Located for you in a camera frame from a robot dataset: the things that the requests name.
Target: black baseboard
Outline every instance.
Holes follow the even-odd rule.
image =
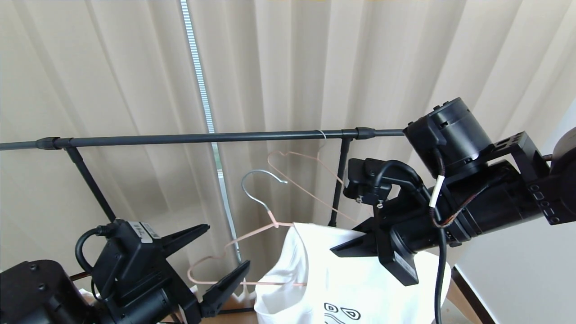
[[[490,316],[488,310],[486,310],[484,305],[482,305],[482,302],[480,302],[478,296],[476,296],[472,288],[470,288],[456,267],[452,268],[452,280],[454,280],[454,283],[456,286],[458,286],[458,289],[460,289],[464,295],[464,298],[466,298],[470,306],[472,306],[472,309],[478,318],[482,321],[482,324],[496,324],[492,316]]]

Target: hanger hook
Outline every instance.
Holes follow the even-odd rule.
[[[322,135],[324,136],[324,143],[320,146],[320,148],[318,148],[318,154],[320,154],[320,150],[324,147],[324,145],[326,145],[326,142],[328,142],[328,139],[326,138],[326,134],[324,134],[323,131],[317,129],[317,131],[319,131],[320,133],[322,133]]]
[[[245,174],[244,177],[242,178],[241,184],[242,184],[242,190],[244,191],[244,193],[245,193],[248,197],[250,197],[250,199],[252,199],[252,200],[254,200],[255,202],[257,202],[257,203],[261,204],[262,206],[264,206],[264,208],[266,208],[266,211],[267,211],[268,213],[270,213],[270,208],[268,208],[268,205],[266,205],[266,203],[263,202],[262,200],[259,200],[259,199],[257,199],[256,197],[250,195],[250,193],[248,192],[248,190],[246,190],[246,186],[244,185],[244,180],[246,180],[246,177],[247,177],[248,175],[250,175],[250,174],[252,174],[252,173],[256,173],[256,172],[262,172],[262,173],[265,173],[265,174],[267,174],[267,175],[269,175],[269,176],[272,176],[274,179],[276,179],[278,182],[281,182],[281,183],[288,183],[288,181],[282,180],[282,179],[280,179],[279,177],[277,177],[275,174],[273,174],[272,172],[267,171],[267,170],[262,170],[262,169],[255,169],[255,170],[249,171],[249,172],[248,172],[247,174]]]

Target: clothing rack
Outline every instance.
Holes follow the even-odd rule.
[[[152,144],[189,144],[189,143],[218,143],[218,142],[252,142],[252,141],[284,141],[284,140],[316,140],[339,138],[340,158],[338,162],[338,177],[344,177],[344,168],[348,158],[348,151],[352,140],[367,140],[374,137],[404,136],[402,129],[372,129],[368,127],[356,127],[355,129],[341,130],[306,130],[306,131],[264,131],[251,133],[211,133],[211,134],[180,134],[180,135],[138,135],[138,136],[113,136],[113,137],[85,137],[85,138],[60,138],[45,137],[36,141],[0,143],[0,151],[19,149],[63,149],[74,162],[84,181],[92,191],[92,194],[102,207],[102,210],[110,222],[116,219],[116,215],[108,204],[98,184],[92,177],[90,170],[84,163],[82,155],[78,151],[81,147],[91,146],[118,146],[118,145],[152,145]],[[336,181],[332,208],[338,209],[342,184]],[[336,226],[336,212],[333,210],[328,226]]]

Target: curtain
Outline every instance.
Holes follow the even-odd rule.
[[[525,130],[542,145],[576,96],[572,1],[188,0],[188,7],[217,132],[403,128],[462,97],[492,140]],[[315,155],[320,145],[219,144],[238,235],[270,222],[241,191],[242,176],[270,169],[269,152]],[[338,154],[339,141],[329,140],[320,156],[335,171]],[[431,184],[404,138],[354,141],[349,157],[402,160]],[[272,161],[331,204],[335,179],[314,161]],[[255,175],[248,188],[281,221],[328,223],[330,209],[292,185]],[[369,216],[347,198],[340,210],[358,222]],[[339,216],[339,227],[355,223]],[[282,238],[271,229],[241,242],[252,278],[274,264]],[[449,249],[449,262],[462,252]]]
[[[2,1],[0,35],[2,142],[207,132],[178,1]],[[183,278],[231,239],[210,144],[79,151],[118,218],[161,236],[211,225],[169,258]],[[53,259],[78,273],[76,240],[108,222],[62,150],[2,152],[0,199],[4,270]],[[90,263],[103,243],[86,242]],[[218,280],[235,266],[230,256],[195,274]]]

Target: clothes hanger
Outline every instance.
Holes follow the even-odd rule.
[[[273,166],[272,163],[270,162],[270,157],[271,157],[272,155],[274,155],[274,154],[277,154],[277,153],[279,153],[279,154],[282,155],[282,156],[297,155],[297,156],[301,156],[301,157],[306,157],[307,159],[315,160],[315,161],[317,161],[318,163],[320,163],[320,165],[322,165],[322,167],[324,167],[324,169],[328,170],[328,172],[330,172],[330,174],[332,174],[332,175],[334,176],[334,178],[336,178],[336,180],[337,180],[338,182],[340,182],[340,183],[342,184],[342,186],[344,186],[344,181],[342,181],[342,179],[341,179],[340,177],[338,177],[336,173],[334,173],[330,168],[328,168],[328,166],[326,166],[326,165],[324,164],[324,162],[322,162],[322,161],[320,160],[320,150],[322,150],[322,148],[324,147],[324,145],[326,145],[326,142],[328,141],[328,139],[326,138],[326,134],[324,134],[323,131],[321,131],[321,130],[317,130],[317,131],[319,131],[320,133],[322,133],[322,135],[324,136],[324,143],[322,144],[322,146],[320,146],[320,147],[318,148],[318,152],[316,153],[316,157],[313,157],[313,156],[310,156],[310,155],[304,155],[304,154],[298,153],[298,152],[288,151],[288,152],[286,152],[286,153],[283,153],[283,152],[281,152],[281,151],[279,151],[279,150],[276,150],[276,151],[270,152],[270,153],[268,154],[268,157],[267,157],[268,165],[269,165],[272,169],[274,169],[277,173],[279,173],[279,174],[282,175],[284,178],[286,178],[286,180],[288,180],[290,183],[292,183],[293,185],[297,186],[300,190],[304,191],[305,193],[309,194],[312,198],[318,200],[318,201],[321,202],[323,205],[329,207],[330,209],[332,209],[332,210],[335,211],[336,213],[339,213],[340,215],[342,215],[342,216],[346,217],[347,219],[353,221],[355,224],[356,224],[356,223],[359,223],[358,220],[355,220],[355,219],[353,219],[352,217],[344,214],[343,212],[341,212],[341,211],[333,208],[331,205],[329,205],[328,203],[326,203],[326,202],[323,201],[322,199],[320,199],[320,198],[316,197],[315,195],[313,195],[310,191],[304,189],[302,186],[300,186],[300,185],[299,185],[298,183],[296,183],[294,180],[290,179],[289,176],[285,175],[285,174],[282,173],[280,170],[278,170],[277,167]]]
[[[263,227],[260,227],[259,229],[254,230],[254,231],[252,231],[252,232],[250,232],[250,233],[248,233],[248,234],[245,234],[245,235],[243,235],[243,236],[240,236],[239,238],[237,238],[237,239],[235,239],[235,240],[232,240],[231,242],[229,242],[228,244],[226,244],[226,245],[224,246],[224,253],[223,253],[222,255],[217,256],[217,257],[211,255],[211,256],[209,256],[209,257],[204,257],[204,258],[196,261],[196,263],[194,263],[190,268],[188,268],[188,273],[187,273],[187,274],[188,274],[188,279],[189,279],[190,281],[192,281],[193,283],[195,283],[195,284],[200,284],[200,285],[202,285],[202,284],[206,284],[206,285],[216,284],[216,281],[199,281],[199,280],[194,279],[194,278],[192,277],[192,270],[194,269],[194,267],[196,267],[197,265],[199,265],[201,262],[203,262],[203,261],[205,261],[205,260],[208,260],[208,259],[222,259],[222,258],[224,258],[224,257],[226,256],[226,248],[227,248],[227,247],[229,247],[229,246],[231,246],[231,245],[233,245],[233,244],[235,244],[235,243],[238,243],[238,242],[242,241],[243,239],[249,238],[250,236],[256,235],[256,234],[261,233],[261,232],[264,232],[265,230],[267,230],[267,229],[269,229],[269,228],[272,228],[272,227],[278,228],[278,227],[280,227],[280,226],[284,226],[284,227],[292,227],[292,226],[294,226],[294,224],[292,224],[292,223],[282,223],[282,222],[276,221],[276,218],[274,217],[274,214],[272,214],[272,211],[270,210],[270,208],[268,207],[268,205],[266,205],[266,203],[264,203],[263,201],[257,199],[256,197],[252,196],[252,195],[248,192],[248,190],[246,190],[246,187],[245,187],[245,185],[244,185],[244,180],[246,180],[246,177],[247,177],[248,175],[250,175],[250,174],[252,174],[252,173],[255,173],[255,172],[262,172],[262,173],[265,173],[265,174],[267,174],[267,175],[269,175],[269,176],[272,176],[274,179],[276,179],[276,180],[277,180],[278,182],[280,182],[280,183],[288,183],[288,181],[282,180],[282,179],[280,179],[279,177],[277,177],[275,174],[273,174],[272,172],[266,171],[266,170],[262,170],[262,169],[252,170],[252,171],[248,172],[247,174],[245,174],[244,177],[242,178],[241,185],[242,185],[242,190],[244,191],[244,193],[245,193],[250,199],[256,201],[257,203],[261,204],[262,206],[264,206],[264,207],[266,208],[266,211],[267,211],[267,213],[268,213],[268,216],[270,217],[270,220],[271,220],[272,222],[271,222],[270,224],[266,225],[266,226],[263,226]],[[243,282],[241,282],[240,284],[241,284],[241,285],[285,285],[286,282],[247,282],[247,281],[243,281]],[[306,283],[304,283],[304,282],[294,282],[294,283],[292,283],[292,285],[294,285],[294,286],[305,286]]]

